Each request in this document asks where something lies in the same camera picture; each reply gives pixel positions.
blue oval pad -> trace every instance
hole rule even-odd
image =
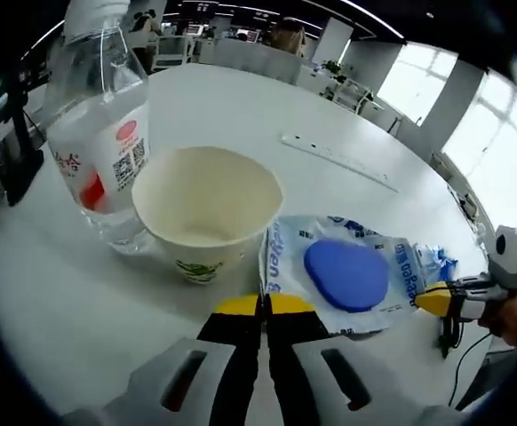
[[[365,312],[385,299],[389,265],[373,248],[321,240],[304,255],[304,266],[323,297],[348,312]]]

bottle label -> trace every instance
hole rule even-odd
[[[75,200],[90,210],[118,210],[118,193],[131,183],[149,156],[148,104],[129,112],[92,140],[55,146],[53,157]]]

paper cup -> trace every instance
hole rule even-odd
[[[282,206],[282,189],[262,165],[212,146],[153,157],[132,187],[146,228],[190,281],[207,284],[241,260]]]

red logo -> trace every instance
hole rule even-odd
[[[125,140],[136,130],[136,120],[127,122],[116,133],[116,139]]]

white table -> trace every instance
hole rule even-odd
[[[313,93],[233,69],[186,65],[150,77],[150,143],[222,146],[263,162],[285,188],[284,214],[353,218],[383,234],[441,244],[458,272],[485,268],[473,234],[445,183],[396,139]],[[319,141],[385,172],[399,193],[279,142],[279,134]],[[24,200],[0,209],[0,332],[45,401],[60,413],[105,404],[132,370],[182,336],[196,336],[226,296],[258,291],[247,256],[228,282],[188,285],[148,253],[119,257],[96,240],[46,149]],[[439,321],[416,312],[364,342],[399,376],[403,389],[446,404],[456,364],[486,334],[467,325],[447,359],[434,348]],[[481,366],[490,338],[462,364],[455,401]]]

